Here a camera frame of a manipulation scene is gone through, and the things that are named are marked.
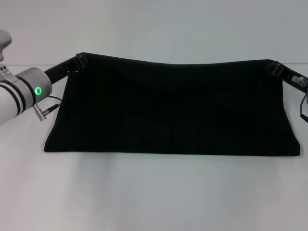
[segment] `white tabletop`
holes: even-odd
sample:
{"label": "white tabletop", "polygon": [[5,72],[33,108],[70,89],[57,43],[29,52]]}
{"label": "white tabletop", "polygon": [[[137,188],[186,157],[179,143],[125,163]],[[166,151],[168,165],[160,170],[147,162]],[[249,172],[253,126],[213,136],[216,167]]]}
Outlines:
{"label": "white tabletop", "polygon": [[[0,27],[13,36],[4,63],[17,74],[83,51],[180,64],[274,59],[308,76],[307,8],[301,0],[4,0]],[[57,111],[40,122],[29,109],[0,127],[0,230],[306,231],[303,96],[284,84],[299,157],[44,153]]]}

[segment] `white wall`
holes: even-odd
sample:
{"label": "white wall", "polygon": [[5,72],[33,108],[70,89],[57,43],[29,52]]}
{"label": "white wall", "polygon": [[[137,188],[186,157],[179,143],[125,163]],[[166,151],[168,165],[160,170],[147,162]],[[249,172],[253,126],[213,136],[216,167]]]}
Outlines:
{"label": "white wall", "polygon": [[[2,0],[0,8],[14,73],[85,51],[180,64],[269,58],[308,76],[303,0]],[[302,97],[284,84],[299,157],[44,153],[56,112],[40,123],[30,109],[0,127],[0,230],[306,231]]]}

